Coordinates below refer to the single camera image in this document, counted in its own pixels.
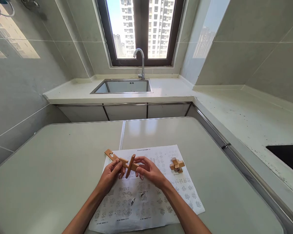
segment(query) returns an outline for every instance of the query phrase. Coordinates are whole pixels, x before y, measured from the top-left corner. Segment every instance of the left hand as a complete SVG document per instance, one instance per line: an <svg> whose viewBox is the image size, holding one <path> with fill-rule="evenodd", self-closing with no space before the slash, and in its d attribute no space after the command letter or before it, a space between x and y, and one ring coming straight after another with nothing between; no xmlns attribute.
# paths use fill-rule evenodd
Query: left hand
<svg viewBox="0 0 293 234"><path fill-rule="evenodd" d="M117 175L120 173L119 179L121 179L125 174L125 170L126 168L123 167L122 162L119 162L119 159L115 159L113 162L108 164L105 167L97 185L98 190L106 195L113 186Z"/></svg>

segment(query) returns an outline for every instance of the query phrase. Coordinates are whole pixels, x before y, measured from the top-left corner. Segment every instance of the black cooktop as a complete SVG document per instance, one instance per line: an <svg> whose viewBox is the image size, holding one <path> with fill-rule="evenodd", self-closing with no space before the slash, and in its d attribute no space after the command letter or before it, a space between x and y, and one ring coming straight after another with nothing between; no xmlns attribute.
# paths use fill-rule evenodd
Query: black cooktop
<svg viewBox="0 0 293 234"><path fill-rule="evenodd" d="M293 169L293 145L266 146L266 148Z"/></svg>

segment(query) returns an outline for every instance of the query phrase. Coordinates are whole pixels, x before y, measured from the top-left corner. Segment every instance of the window frame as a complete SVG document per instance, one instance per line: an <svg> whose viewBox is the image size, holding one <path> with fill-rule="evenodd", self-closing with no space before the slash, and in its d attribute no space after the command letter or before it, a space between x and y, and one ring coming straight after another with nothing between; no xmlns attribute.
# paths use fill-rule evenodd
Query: window frame
<svg viewBox="0 0 293 234"><path fill-rule="evenodd" d="M117 58L107 2L106 0L97 0L97 5L112 66L141 66L142 58L140 53L137 54L136 58ZM141 48L143 50L146 67L172 65L183 5L184 0L175 0L167 57L148 58L149 1L132 0L131 7L133 8L133 12L136 12L134 14L136 48Z"/></svg>

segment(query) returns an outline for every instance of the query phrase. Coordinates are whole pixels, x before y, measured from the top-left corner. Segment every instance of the window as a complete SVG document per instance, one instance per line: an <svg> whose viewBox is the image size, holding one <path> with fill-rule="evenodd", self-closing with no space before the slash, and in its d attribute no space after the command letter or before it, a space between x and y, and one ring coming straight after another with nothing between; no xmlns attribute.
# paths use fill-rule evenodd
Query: window
<svg viewBox="0 0 293 234"><path fill-rule="evenodd" d="M96 0L96 3L112 66L141 66L141 55L133 58L136 48L143 50L145 66L171 66L184 0Z"/></svg>

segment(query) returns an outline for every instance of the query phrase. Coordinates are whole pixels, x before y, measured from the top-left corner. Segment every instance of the stainless steel sink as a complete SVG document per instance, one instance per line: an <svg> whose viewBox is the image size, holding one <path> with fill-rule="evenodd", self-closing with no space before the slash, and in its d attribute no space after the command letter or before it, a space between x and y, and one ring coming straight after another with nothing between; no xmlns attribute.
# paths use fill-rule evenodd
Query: stainless steel sink
<svg viewBox="0 0 293 234"><path fill-rule="evenodd" d="M105 79L90 94L153 93L149 79Z"/></svg>

